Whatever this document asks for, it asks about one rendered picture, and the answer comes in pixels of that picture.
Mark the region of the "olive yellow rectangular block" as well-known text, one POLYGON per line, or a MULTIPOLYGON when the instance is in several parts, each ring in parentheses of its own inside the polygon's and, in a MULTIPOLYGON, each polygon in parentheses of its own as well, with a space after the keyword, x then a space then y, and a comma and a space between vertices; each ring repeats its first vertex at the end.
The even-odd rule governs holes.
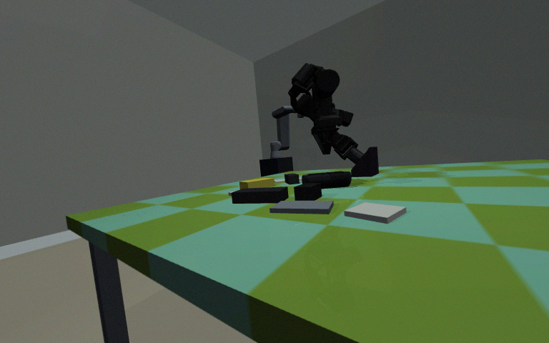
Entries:
POLYGON ((239 182, 240 189, 274 187, 274 178, 252 179, 239 182))

